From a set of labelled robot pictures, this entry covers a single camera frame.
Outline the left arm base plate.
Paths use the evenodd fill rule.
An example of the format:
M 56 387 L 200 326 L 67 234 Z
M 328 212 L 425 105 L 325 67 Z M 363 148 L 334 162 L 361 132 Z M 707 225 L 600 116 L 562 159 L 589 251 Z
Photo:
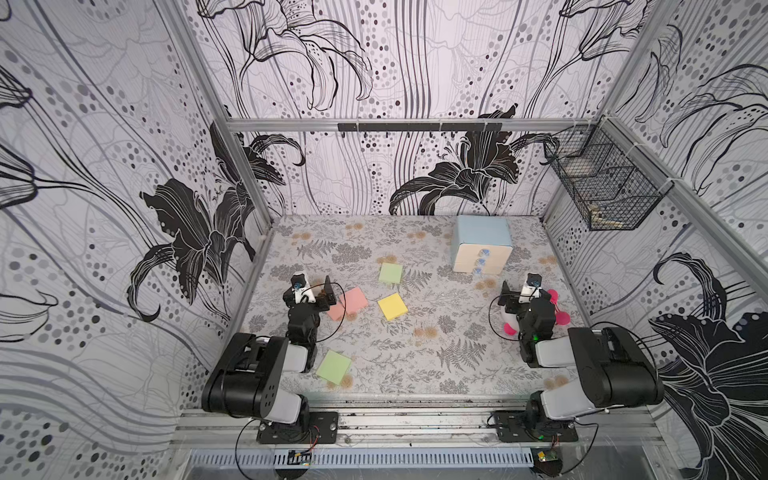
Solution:
M 261 425 L 257 442 L 261 445 L 326 445 L 337 439 L 339 413 L 310 411 L 299 415 L 296 422 L 268 422 Z

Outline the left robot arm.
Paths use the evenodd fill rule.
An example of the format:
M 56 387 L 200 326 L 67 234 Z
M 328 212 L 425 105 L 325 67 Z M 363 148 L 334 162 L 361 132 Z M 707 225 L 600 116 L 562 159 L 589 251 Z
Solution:
M 317 355 L 320 315 L 337 304 L 329 277 L 312 285 L 303 273 L 284 292 L 286 333 L 234 334 L 214 366 L 201 394 L 201 408 L 230 417 L 249 417 L 281 425 L 301 424 L 307 400 L 280 386 L 285 372 L 307 373 Z

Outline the pink sticky notes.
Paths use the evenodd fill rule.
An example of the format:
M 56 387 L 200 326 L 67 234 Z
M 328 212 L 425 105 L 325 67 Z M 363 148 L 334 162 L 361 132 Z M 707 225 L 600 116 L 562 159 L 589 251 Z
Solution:
M 369 302 L 360 287 L 354 287 L 344 293 L 341 299 L 342 311 L 347 315 L 356 314 L 369 305 Z
M 329 310 L 327 311 L 327 315 L 332 321 L 338 322 L 338 321 L 341 321 L 342 318 L 345 316 L 345 312 L 346 312 L 346 307 L 343 301 L 339 300 L 335 305 L 329 308 Z

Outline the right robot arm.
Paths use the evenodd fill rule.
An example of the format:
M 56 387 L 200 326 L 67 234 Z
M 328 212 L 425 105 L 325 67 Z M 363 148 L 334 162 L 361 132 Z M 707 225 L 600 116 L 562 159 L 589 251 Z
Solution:
M 663 400 L 655 363 L 626 328 L 571 327 L 556 338 L 560 311 L 553 295 L 539 283 L 514 291 L 504 282 L 497 303 L 517 319 L 513 341 L 524 363 L 531 368 L 576 369 L 576 381 L 531 394 L 522 420 L 526 428 L 552 428 L 599 410 L 657 405 Z

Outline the green sticky notes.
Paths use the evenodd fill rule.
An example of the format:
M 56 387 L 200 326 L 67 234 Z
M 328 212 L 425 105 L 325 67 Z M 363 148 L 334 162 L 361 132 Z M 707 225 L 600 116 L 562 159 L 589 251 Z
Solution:
M 334 385 L 340 385 L 351 364 L 349 357 L 329 350 L 317 368 L 316 375 Z
M 379 281 L 386 284 L 399 284 L 403 275 L 403 266 L 394 263 L 383 263 L 379 273 Z

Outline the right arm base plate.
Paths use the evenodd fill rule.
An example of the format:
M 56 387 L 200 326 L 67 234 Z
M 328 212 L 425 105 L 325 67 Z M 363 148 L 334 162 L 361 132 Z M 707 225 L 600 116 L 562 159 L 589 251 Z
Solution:
M 579 439 L 575 424 L 569 421 L 531 420 L 523 411 L 494 411 L 488 425 L 502 443 L 530 441 L 535 443 L 570 443 Z

